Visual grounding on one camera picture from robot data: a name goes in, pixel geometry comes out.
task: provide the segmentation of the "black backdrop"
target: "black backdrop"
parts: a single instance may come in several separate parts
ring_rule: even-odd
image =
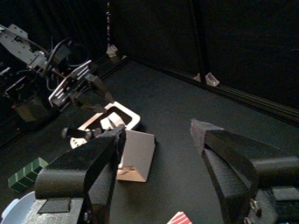
[[[132,58],[299,109],[299,2],[112,0],[113,38]]]
[[[193,2],[208,71],[221,84],[299,109],[299,2]]]
[[[200,72],[192,1],[112,0],[110,14],[122,54],[170,71]]]
[[[0,0],[0,24],[15,24],[29,40],[50,49],[66,37],[73,38],[100,58],[106,51],[106,1],[102,0]],[[0,45],[0,62],[13,70],[25,64]],[[0,97],[0,116],[10,114],[10,102]]]

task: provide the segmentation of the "black table surface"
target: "black table surface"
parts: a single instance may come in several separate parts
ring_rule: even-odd
[[[156,138],[148,181],[116,182],[110,224],[162,224],[177,212],[185,212],[192,223],[222,223],[210,178],[192,143],[190,119],[212,123],[296,156],[299,129],[133,61],[104,82],[114,100],[140,115],[137,130]],[[92,115],[68,106],[54,121],[0,150],[0,211],[33,190],[30,187],[22,193],[13,192],[6,186],[9,176],[37,157],[50,162],[69,150],[61,129],[78,127]]]

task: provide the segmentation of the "cable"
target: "cable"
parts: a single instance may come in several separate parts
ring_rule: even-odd
[[[89,50],[88,50],[88,48],[82,45],[82,44],[73,44],[73,46],[78,46],[82,50],[85,50],[85,52],[86,52],[86,58],[85,58],[85,60],[80,63],[80,64],[77,64],[77,65],[70,65],[70,64],[68,64],[68,66],[69,67],[78,67],[78,66],[81,66],[84,63],[86,63],[88,62],[88,60],[89,60]]]
[[[54,56],[56,52],[58,51],[61,45],[62,45],[65,42],[68,42],[68,41],[70,41],[70,38],[65,38],[65,39],[64,39],[64,40],[54,46],[54,48],[52,49],[49,60],[48,60],[48,62],[46,62],[46,65],[45,65],[45,68],[43,68],[42,72],[41,72],[41,77],[43,77],[45,74],[46,74],[48,71],[49,71],[49,66],[50,66],[52,59],[53,59],[53,56]]]
[[[33,46],[35,46],[37,48],[39,48],[41,51],[45,53],[45,55],[49,55],[49,52],[39,45],[37,45],[34,42],[31,42],[27,38],[22,37],[19,34],[17,34],[14,31],[11,31],[9,28],[6,28],[5,26],[2,26],[1,24],[0,24],[0,27],[3,28],[6,31],[9,31],[18,38],[21,38],[22,40],[25,40],[26,42],[29,42]]]

